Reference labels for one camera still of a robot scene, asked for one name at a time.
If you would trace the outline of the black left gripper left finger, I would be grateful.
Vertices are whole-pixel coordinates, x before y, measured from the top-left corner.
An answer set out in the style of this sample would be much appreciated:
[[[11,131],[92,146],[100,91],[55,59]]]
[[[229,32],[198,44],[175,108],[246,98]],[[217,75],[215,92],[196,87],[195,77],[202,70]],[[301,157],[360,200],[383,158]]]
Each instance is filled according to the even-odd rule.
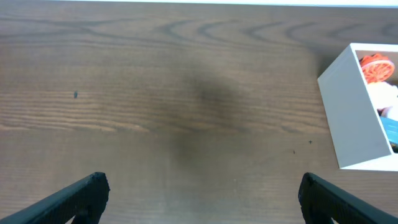
[[[109,199],[106,174],[94,172],[39,202],[1,219],[3,224],[98,223]]]

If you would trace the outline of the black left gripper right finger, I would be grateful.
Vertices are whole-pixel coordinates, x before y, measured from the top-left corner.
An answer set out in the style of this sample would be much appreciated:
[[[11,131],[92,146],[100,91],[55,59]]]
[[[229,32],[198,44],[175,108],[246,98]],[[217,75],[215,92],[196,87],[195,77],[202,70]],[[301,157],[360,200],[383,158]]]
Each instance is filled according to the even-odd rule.
[[[397,217],[310,172],[302,177],[298,200],[306,224],[397,223]]]

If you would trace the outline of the orange round gear toy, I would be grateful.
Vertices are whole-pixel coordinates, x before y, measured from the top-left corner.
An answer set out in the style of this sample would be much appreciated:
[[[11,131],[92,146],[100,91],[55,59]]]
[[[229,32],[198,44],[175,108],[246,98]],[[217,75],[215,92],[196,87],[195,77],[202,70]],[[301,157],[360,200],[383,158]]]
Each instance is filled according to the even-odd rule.
[[[359,64],[367,83],[386,81],[396,68],[388,56],[380,53],[364,56]]]

